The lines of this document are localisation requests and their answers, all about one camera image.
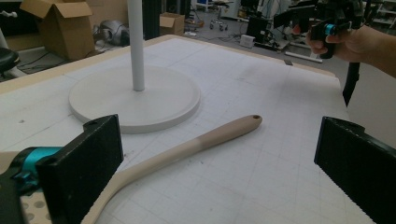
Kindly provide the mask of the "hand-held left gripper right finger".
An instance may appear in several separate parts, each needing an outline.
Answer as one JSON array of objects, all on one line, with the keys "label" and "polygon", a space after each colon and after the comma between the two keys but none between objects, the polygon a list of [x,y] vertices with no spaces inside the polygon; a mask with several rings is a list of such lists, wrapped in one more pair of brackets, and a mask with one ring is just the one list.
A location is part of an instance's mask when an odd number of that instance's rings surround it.
[{"label": "hand-held left gripper right finger", "polygon": [[314,163],[376,224],[396,224],[396,149],[350,121],[324,117]]}]

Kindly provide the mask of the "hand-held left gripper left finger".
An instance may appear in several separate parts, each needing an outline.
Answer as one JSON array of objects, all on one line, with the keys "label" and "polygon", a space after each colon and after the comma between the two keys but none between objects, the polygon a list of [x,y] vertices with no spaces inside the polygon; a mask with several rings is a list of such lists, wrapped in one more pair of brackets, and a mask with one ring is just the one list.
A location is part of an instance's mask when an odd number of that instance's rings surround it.
[{"label": "hand-held left gripper left finger", "polygon": [[35,168],[52,224],[80,224],[122,161],[116,115],[85,123],[82,134],[40,159]]}]

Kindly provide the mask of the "beige slotted spoon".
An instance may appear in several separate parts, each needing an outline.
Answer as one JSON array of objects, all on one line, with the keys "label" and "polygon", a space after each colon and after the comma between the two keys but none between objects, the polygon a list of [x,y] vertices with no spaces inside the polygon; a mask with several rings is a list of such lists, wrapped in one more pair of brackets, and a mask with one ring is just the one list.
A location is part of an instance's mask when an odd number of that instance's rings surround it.
[{"label": "beige slotted spoon", "polygon": [[[175,161],[250,133],[262,123],[259,115],[248,115],[172,147],[110,178],[80,224],[94,224],[107,203],[121,189]],[[28,147],[0,152],[0,224],[52,224],[35,164],[62,147]]]}]

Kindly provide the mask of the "black computer case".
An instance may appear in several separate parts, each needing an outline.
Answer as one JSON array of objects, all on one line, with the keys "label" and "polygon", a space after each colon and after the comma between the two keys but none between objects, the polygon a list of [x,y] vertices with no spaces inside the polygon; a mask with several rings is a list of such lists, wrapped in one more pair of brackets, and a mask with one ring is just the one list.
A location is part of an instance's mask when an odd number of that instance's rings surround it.
[{"label": "black computer case", "polygon": [[247,25],[246,35],[255,38],[256,42],[262,43],[267,31],[269,21],[263,18],[250,17]]}]

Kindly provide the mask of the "white shelf rack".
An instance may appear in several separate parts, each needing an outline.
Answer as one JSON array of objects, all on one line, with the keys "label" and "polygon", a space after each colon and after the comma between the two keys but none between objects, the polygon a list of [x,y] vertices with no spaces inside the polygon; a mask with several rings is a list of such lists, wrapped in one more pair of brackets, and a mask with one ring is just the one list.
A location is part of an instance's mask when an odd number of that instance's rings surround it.
[{"label": "white shelf rack", "polygon": [[382,25],[387,29],[396,26],[396,0],[380,0],[372,25]]}]

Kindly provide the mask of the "small white box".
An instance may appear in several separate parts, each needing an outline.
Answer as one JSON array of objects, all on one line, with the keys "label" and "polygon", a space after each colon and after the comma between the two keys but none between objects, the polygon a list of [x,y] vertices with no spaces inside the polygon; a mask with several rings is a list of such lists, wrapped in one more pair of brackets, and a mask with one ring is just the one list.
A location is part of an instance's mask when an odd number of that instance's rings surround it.
[{"label": "small white box", "polygon": [[255,40],[254,36],[241,35],[239,44],[242,47],[251,49],[254,46],[254,40]]}]

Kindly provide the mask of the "rolling stool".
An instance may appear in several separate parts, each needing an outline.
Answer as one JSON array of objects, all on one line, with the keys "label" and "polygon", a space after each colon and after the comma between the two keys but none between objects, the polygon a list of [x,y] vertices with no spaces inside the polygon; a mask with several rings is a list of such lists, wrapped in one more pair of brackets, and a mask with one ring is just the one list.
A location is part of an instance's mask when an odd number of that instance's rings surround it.
[{"label": "rolling stool", "polygon": [[209,29],[213,30],[217,25],[220,31],[228,30],[228,23],[222,20],[222,11],[230,7],[230,0],[213,0],[212,6],[218,10],[217,17],[212,19],[209,23]]}]

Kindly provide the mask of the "white stand with round base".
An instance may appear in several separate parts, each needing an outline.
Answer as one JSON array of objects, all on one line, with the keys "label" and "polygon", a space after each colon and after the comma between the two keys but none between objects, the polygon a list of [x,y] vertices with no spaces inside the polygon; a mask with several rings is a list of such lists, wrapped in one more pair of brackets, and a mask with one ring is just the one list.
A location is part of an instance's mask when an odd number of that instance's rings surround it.
[{"label": "white stand with round base", "polygon": [[69,93],[81,121],[119,116],[120,131],[150,133],[189,119],[198,109],[198,85],[175,70],[144,63],[142,0],[128,0],[131,63],[83,78]]}]

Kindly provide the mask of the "white grid mat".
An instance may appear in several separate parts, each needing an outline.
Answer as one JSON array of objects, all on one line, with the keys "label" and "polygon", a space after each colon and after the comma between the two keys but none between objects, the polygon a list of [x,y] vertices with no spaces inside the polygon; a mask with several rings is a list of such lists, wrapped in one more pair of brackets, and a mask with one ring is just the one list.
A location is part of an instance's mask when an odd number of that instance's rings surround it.
[{"label": "white grid mat", "polygon": [[246,115],[262,124],[127,186],[97,224],[373,224],[314,162],[322,118],[347,117],[336,77],[174,36],[145,60],[191,77],[202,101],[176,127],[124,135],[125,167]]}]

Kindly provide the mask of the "small open cardboard box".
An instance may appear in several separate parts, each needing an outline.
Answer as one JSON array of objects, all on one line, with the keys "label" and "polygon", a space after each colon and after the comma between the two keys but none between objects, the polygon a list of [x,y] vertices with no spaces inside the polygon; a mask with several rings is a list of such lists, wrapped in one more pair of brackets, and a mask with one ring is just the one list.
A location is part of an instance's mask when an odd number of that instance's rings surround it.
[{"label": "small open cardboard box", "polygon": [[185,16],[164,12],[160,15],[160,35],[183,35]]}]

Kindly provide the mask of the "black chair seat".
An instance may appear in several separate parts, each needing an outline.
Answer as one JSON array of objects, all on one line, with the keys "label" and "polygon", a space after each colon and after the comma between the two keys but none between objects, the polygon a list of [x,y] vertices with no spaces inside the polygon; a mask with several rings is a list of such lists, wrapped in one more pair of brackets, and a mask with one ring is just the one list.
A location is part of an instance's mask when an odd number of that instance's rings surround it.
[{"label": "black chair seat", "polygon": [[11,49],[0,48],[0,74],[14,68],[20,62],[19,53]]}]

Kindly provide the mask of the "grey rounded appliance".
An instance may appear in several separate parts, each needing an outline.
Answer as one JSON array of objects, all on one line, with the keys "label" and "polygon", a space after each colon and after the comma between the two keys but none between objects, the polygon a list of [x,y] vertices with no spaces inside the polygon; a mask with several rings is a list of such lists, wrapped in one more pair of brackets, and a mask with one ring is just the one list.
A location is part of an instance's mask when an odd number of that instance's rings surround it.
[{"label": "grey rounded appliance", "polygon": [[102,39],[114,46],[129,46],[130,33],[121,21],[102,21],[95,32],[97,39]]}]

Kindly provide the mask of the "large open cardboard box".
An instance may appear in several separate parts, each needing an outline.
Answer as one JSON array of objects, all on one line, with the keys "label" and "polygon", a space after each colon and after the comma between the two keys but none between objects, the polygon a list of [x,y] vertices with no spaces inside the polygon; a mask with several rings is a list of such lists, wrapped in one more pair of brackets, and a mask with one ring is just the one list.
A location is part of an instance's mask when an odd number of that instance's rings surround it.
[{"label": "large open cardboard box", "polygon": [[32,14],[47,51],[70,60],[94,52],[86,0],[22,0],[20,9]]}]

